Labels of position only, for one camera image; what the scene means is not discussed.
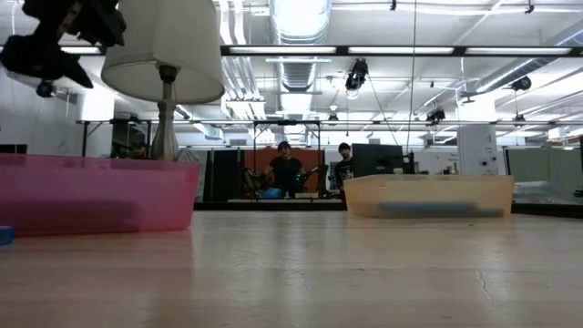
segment lamp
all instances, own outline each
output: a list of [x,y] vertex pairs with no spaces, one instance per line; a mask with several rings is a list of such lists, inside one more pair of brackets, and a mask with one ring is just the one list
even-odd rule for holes
[[177,104],[200,104],[224,94],[215,7],[208,0],[124,0],[126,45],[108,50],[103,81],[119,93],[158,102],[152,158],[176,160]]

